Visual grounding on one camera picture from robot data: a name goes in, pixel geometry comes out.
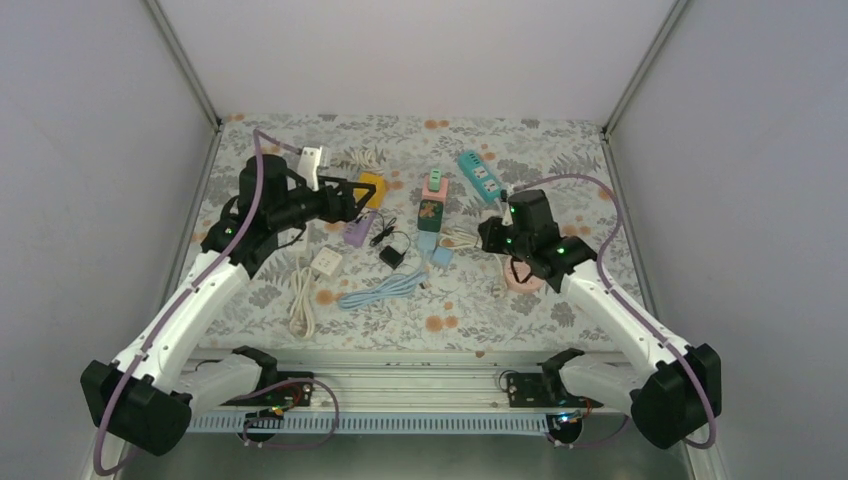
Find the pink round power socket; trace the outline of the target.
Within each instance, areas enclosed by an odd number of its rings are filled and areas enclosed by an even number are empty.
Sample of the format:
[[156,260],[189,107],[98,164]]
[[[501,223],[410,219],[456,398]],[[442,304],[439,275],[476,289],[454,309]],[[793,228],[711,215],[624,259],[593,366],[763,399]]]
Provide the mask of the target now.
[[532,274],[530,267],[508,257],[504,261],[503,276],[507,289],[520,294],[532,294],[541,290],[546,282]]

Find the white square socket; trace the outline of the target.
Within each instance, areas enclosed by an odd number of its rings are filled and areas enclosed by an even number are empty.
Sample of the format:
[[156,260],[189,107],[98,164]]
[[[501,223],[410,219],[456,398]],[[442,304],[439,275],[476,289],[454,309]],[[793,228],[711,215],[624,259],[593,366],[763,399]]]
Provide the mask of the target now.
[[322,247],[310,262],[314,273],[327,278],[335,277],[341,269],[344,255],[329,247]]

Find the pink cube power socket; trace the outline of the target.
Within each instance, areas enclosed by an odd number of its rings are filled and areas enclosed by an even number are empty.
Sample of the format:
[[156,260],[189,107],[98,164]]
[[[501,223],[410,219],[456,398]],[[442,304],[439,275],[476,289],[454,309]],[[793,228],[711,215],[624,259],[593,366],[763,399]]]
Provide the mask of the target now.
[[430,185],[431,180],[429,177],[427,177],[424,180],[424,184],[421,190],[421,200],[436,201],[445,204],[447,202],[448,197],[449,179],[446,177],[441,177],[439,180],[439,186],[435,190],[431,190]]

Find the dark green cube socket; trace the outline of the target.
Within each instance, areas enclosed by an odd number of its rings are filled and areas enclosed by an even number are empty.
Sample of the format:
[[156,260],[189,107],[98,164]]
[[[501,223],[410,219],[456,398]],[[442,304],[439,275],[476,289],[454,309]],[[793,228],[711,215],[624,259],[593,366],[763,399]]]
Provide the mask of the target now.
[[419,231],[440,232],[444,216],[444,203],[425,199],[419,204],[417,228]]

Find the small green plug adapter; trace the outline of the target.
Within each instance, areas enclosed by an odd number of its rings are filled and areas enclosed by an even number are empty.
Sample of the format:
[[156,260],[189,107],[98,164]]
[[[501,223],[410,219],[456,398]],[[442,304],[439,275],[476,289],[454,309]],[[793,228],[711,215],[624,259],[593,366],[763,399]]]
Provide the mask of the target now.
[[440,169],[432,169],[428,176],[427,188],[430,192],[438,192],[442,186],[442,172]]

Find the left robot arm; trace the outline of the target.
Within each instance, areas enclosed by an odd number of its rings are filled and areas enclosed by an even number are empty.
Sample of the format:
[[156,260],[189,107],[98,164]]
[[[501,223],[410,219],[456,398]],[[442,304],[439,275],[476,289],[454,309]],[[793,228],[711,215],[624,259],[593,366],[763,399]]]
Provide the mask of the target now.
[[80,383],[97,428],[94,458],[101,458],[107,435],[161,456],[194,418],[220,405],[270,402],[285,382],[276,360],[256,348],[236,348],[190,373],[183,367],[218,312],[279,250],[281,233],[304,230],[313,220],[352,221],[375,193],[369,183],[306,179],[276,155],[249,158],[237,195],[224,204],[182,285],[124,350],[83,370]]

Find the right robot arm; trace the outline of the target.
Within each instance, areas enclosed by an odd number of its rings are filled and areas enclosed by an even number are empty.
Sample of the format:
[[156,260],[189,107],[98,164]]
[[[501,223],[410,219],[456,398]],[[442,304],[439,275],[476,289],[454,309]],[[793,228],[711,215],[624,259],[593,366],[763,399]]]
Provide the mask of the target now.
[[544,399],[555,407],[575,398],[597,401],[626,414],[661,449],[707,427],[700,445],[711,447],[722,410],[718,353],[707,344],[692,346],[636,305],[605,274],[598,252],[561,233],[543,191],[521,191],[506,203],[508,219],[493,216],[479,224],[482,250],[527,265],[531,277],[598,323],[632,367],[615,367],[569,348],[542,365]]

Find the purple usb power strip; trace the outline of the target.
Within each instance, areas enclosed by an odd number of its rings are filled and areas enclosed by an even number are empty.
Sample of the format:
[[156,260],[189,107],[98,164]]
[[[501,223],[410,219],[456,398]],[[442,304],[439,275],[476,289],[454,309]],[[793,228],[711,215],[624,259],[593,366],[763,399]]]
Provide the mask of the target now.
[[377,211],[370,210],[347,222],[343,231],[344,243],[353,248],[361,248],[377,216]]

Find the small light blue adapter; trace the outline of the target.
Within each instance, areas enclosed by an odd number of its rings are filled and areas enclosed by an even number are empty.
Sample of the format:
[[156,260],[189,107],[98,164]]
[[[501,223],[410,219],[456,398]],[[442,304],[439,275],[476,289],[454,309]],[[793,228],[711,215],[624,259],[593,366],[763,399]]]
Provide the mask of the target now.
[[447,269],[453,259],[453,251],[449,248],[437,246],[430,257],[430,262],[443,269]]

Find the teal power strip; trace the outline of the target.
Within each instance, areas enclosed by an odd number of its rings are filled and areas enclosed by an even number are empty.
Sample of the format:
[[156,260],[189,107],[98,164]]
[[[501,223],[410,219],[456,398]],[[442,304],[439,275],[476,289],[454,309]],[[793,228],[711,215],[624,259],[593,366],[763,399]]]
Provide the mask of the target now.
[[502,200],[501,183],[478,153],[473,150],[462,152],[457,164],[484,202],[493,204]]

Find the light blue power strip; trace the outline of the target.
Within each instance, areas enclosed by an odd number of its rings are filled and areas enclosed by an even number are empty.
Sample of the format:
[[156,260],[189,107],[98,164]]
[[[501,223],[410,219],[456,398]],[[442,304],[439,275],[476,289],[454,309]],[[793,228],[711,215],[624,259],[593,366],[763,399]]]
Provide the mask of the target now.
[[425,257],[431,256],[438,246],[438,240],[438,232],[419,231],[416,240],[418,251]]

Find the floral table cloth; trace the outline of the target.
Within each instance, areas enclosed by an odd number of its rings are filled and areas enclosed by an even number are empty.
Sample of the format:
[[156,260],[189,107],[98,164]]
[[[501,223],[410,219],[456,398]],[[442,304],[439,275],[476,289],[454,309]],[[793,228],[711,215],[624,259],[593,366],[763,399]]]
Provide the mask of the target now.
[[[331,176],[356,180],[376,167],[386,186],[378,215],[396,217],[397,228],[412,239],[403,274],[421,266],[416,245],[421,190],[430,171],[440,169],[449,179],[440,243],[454,255],[447,269],[430,262],[426,281],[413,294],[347,311],[339,307],[344,295],[380,284],[392,270],[370,240],[353,248],[343,241],[342,224],[315,221],[300,243],[274,253],[223,307],[200,339],[204,349],[612,350],[609,335],[564,296],[549,287],[512,292],[504,285],[503,257],[456,247],[498,213],[461,172],[457,159],[466,150],[478,153],[505,186],[540,181],[561,231],[602,249],[607,273],[630,295],[642,294],[626,235],[615,229],[600,129],[591,122],[235,114],[223,123],[191,253],[236,195],[239,171],[254,152],[254,130],[273,137],[263,147],[267,154],[279,153],[283,144],[327,146]],[[310,268],[324,246],[344,255],[333,278]]]

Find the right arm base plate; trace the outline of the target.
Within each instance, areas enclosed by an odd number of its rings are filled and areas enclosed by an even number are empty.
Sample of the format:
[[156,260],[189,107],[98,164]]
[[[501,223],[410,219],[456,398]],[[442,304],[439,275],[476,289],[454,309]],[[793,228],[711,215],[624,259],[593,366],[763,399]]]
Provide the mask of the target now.
[[550,393],[540,373],[502,372],[498,386],[511,408],[600,408],[602,403],[566,393]]

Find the aluminium rail frame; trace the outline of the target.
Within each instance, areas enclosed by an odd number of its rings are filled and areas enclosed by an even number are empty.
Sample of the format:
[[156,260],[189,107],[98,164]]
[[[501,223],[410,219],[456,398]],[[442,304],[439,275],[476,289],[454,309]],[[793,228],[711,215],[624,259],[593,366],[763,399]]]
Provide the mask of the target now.
[[428,365],[346,366],[330,372],[314,372],[311,403],[290,409],[225,406],[277,386],[306,382],[306,378],[278,381],[280,366],[275,357],[251,347],[239,347],[221,359],[206,359],[196,370],[177,372],[172,387],[156,387],[156,376],[142,371],[127,374],[127,363],[91,362],[80,383],[95,423],[106,421],[112,433],[137,429],[152,435],[167,428],[179,429],[210,411],[222,408],[258,409],[270,415],[296,412],[418,412],[496,409],[502,401],[482,384],[480,375],[440,372]]

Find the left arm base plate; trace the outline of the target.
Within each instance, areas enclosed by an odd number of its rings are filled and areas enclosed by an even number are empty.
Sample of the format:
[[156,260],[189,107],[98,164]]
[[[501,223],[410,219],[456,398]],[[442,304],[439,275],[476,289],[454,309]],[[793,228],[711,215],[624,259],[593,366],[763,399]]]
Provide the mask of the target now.
[[246,399],[230,400],[225,406],[282,408],[308,407],[311,403],[314,373],[308,371],[278,371],[278,381],[292,378],[306,378],[303,383],[291,383],[277,386],[267,393]]

